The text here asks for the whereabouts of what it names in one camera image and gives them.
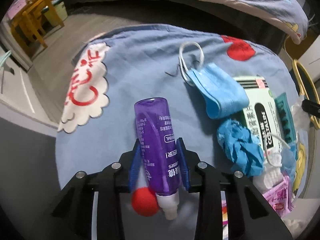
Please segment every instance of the white cloud print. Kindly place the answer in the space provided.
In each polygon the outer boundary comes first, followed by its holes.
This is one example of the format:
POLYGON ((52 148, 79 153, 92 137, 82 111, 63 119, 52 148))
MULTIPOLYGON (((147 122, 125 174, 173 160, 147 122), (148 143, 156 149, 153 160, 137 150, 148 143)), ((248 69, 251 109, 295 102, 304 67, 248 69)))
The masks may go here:
POLYGON ((102 108, 109 104, 104 94, 108 90, 104 78, 107 69, 102 63, 109 49, 105 43, 99 43, 88 46, 82 53, 71 77, 58 131, 72 133, 78 125, 101 116, 102 108))

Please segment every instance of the trash bin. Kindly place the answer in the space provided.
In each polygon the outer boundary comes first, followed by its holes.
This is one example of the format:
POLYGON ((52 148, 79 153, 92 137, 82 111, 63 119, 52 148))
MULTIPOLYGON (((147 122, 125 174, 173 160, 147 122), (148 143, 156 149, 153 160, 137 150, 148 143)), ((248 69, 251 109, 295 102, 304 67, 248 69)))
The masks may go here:
MULTIPOLYGON (((61 18, 62 21, 64 21, 68 17, 64 2, 62 0, 53 0, 52 5, 54 6, 58 16, 61 18)), ((44 14, 44 16, 48 19, 49 23, 53 27, 58 25, 58 22, 53 17, 48 6, 44 7, 41 12, 44 14)))

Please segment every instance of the purple bottle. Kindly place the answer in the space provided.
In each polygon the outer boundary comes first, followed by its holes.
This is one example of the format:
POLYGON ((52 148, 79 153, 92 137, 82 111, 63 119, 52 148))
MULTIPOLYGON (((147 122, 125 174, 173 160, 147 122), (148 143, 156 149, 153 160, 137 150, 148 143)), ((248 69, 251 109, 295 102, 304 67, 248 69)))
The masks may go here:
POLYGON ((177 217, 180 170, 168 102, 148 98, 134 104, 141 154, 149 187, 168 220, 177 217))

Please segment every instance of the silver screw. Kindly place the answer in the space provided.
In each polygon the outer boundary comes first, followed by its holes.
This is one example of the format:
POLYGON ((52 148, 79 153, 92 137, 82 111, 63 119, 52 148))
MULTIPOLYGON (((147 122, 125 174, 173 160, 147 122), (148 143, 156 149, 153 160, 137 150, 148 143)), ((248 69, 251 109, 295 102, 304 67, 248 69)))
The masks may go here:
POLYGON ((77 177, 78 179, 81 179, 81 178, 83 178, 84 176, 85 176, 84 171, 78 171, 77 174, 76 174, 76 177, 77 177))
POLYGON ((113 164, 111 165, 111 167, 112 167, 113 169, 117 170, 117 169, 119 169, 119 168, 121 167, 121 163, 113 163, 113 164))
POLYGON ((204 162, 199 162, 198 163, 198 167, 201 168, 201 169, 205 169, 208 165, 204 162))
POLYGON ((241 171, 235 171, 235 176, 237 178, 242 178, 243 177, 243 173, 241 171))

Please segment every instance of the white ear loop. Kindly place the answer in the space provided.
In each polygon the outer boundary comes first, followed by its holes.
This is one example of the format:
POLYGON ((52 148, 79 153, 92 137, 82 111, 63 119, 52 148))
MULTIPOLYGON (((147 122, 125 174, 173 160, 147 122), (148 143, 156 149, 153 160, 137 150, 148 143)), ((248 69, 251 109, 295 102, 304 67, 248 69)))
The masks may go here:
POLYGON ((290 146, 289 146, 281 137, 277 136, 276 134, 267 133, 266 136, 264 137, 263 147, 264 147, 264 154, 265 154, 265 156, 266 156, 267 162, 268 162, 272 167, 281 168, 281 167, 282 167, 282 164, 274 165, 274 164, 272 164, 272 163, 270 162, 270 160, 269 160, 268 150, 267 150, 267 137, 268 137, 268 135, 271 135, 271 136, 277 138, 280 142, 282 142, 282 144, 283 144, 286 148, 290 149, 290 146))
POLYGON ((186 76, 186 74, 185 74, 185 72, 188 71, 188 68, 187 68, 187 66, 186 66, 186 62, 185 62, 184 59, 183 59, 183 55, 182 55, 182 54, 183 54, 184 48, 185 48, 187 45, 195 45, 195 46, 197 46, 197 47, 199 48, 199 50, 200 50, 200 62, 199 62, 198 68, 201 68, 201 67, 203 66, 204 54, 203 54, 203 51, 202 51, 200 45, 199 45, 198 43, 194 42, 194 41, 186 41, 186 42, 182 43, 182 44, 180 45, 180 48, 179 48, 179 62, 180 62, 180 71, 181 71, 182 78, 184 79, 184 81, 185 81, 188 85, 194 87, 194 86, 195 86, 194 83, 193 83, 193 82, 190 80, 190 78, 188 78, 188 77, 186 76))

